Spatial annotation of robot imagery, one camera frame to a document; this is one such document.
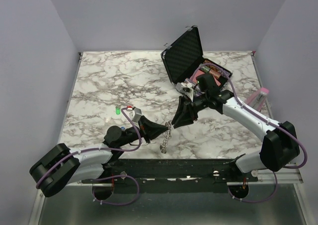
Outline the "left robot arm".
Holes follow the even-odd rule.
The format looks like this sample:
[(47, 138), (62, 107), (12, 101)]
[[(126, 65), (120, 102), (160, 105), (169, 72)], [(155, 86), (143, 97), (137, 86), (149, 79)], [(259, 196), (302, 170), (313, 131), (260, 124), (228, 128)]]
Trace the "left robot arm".
[(116, 161), (126, 152), (123, 146), (138, 141), (130, 150), (135, 151), (143, 140), (149, 143), (167, 130), (168, 126), (142, 116), (130, 128), (109, 127), (103, 143), (95, 148), (71, 149), (64, 143), (57, 144), (30, 168), (29, 173), (45, 197), (56, 195), (73, 182), (96, 179), (104, 183), (110, 178), (110, 170), (103, 165)]

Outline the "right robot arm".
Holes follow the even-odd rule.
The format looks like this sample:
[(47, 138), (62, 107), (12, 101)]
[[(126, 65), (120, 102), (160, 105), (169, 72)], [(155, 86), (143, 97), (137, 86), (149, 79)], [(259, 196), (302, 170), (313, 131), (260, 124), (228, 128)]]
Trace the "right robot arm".
[(240, 181), (253, 170), (277, 172), (300, 154), (293, 124), (271, 120), (236, 99), (231, 91), (221, 91), (211, 74), (198, 76), (197, 83), (202, 91), (200, 96), (193, 99), (185, 95), (179, 97), (172, 120), (175, 129), (193, 124), (198, 119), (199, 111), (210, 108), (236, 120), (262, 142), (260, 152), (244, 154), (234, 160), (228, 170), (232, 180)]

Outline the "pink holder block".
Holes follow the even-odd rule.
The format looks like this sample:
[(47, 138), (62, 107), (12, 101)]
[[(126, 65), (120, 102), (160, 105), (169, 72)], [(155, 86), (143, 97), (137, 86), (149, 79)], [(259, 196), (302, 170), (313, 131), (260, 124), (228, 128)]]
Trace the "pink holder block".
[(265, 100), (269, 94), (269, 90), (267, 88), (260, 88), (255, 91), (249, 98), (247, 98), (244, 102), (254, 110), (260, 112), (261, 108), (265, 104)]

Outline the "green key tag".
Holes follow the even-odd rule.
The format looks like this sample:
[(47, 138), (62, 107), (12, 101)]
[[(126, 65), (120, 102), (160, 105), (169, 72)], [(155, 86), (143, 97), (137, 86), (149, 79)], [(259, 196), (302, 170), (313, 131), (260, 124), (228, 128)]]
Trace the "green key tag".
[(116, 106), (115, 112), (116, 112), (116, 115), (120, 115), (120, 114), (121, 114), (121, 108), (120, 108), (120, 106)]

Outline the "pink card deck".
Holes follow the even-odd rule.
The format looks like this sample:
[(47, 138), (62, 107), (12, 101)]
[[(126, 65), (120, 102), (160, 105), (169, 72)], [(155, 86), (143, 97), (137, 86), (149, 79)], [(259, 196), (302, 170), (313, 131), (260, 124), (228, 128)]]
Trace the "pink card deck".
[[(203, 71), (199, 70), (199, 71), (195, 74), (195, 76), (194, 76), (194, 78), (193, 78), (193, 82), (194, 82), (194, 83), (197, 83), (197, 79), (196, 79), (196, 78), (197, 78), (198, 76), (202, 75), (203, 73), (204, 73)], [(213, 75), (217, 86), (220, 86), (220, 85), (221, 85), (221, 82), (220, 82), (219, 79), (220, 79), (221, 75), (220, 75), (218, 72), (214, 71), (214, 70), (210, 70), (208, 73), (211, 74), (211, 75)]]

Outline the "black poker chip case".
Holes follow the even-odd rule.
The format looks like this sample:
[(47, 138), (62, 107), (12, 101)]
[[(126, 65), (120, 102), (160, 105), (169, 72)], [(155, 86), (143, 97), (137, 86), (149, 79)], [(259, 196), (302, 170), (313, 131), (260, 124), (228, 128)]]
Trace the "black poker chip case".
[(204, 58), (199, 30), (195, 25), (188, 26), (187, 31), (161, 53), (161, 59), (169, 80), (174, 85), (189, 82), (199, 65), (206, 63), (211, 64), (210, 73), (214, 74), (219, 88), (223, 88), (228, 82), (228, 79), (218, 69), (220, 65)]

